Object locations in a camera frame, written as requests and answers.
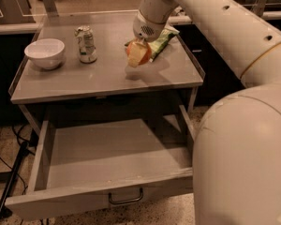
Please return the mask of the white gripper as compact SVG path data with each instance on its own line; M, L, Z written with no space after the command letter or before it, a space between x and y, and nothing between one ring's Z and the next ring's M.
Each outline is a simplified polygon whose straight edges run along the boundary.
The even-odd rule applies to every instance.
M159 38L164 29L168 13L157 10L139 10L134 22L133 33L136 38L145 39L147 42L155 41ZM143 42L132 41L127 47L128 64L135 68L143 62L147 55L147 46Z

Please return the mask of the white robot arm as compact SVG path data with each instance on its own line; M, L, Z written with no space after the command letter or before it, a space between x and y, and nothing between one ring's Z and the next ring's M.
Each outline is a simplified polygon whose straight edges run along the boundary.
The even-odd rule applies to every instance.
M233 0L141 0L135 36L156 40L176 7L244 86L200 122L196 225L281 225L281 31Z

